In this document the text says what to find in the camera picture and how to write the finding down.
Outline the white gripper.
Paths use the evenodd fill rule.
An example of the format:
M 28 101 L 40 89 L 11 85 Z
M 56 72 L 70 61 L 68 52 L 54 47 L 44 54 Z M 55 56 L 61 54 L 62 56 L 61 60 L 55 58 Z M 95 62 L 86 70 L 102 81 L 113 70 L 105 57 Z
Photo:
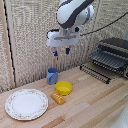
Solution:
M 60 32 L 59 29 L 52 29 L 47 32 L 47 46 L 48 47 L 60 47 L 74 45 L 79 42 L 80 29 L 78 27 L 74 29 L 64 29 Z M 66 54 L 70 53 L 70 48 L 66 48 Z M 54 51 L 54 56 L 58 56 L 57 50 Z

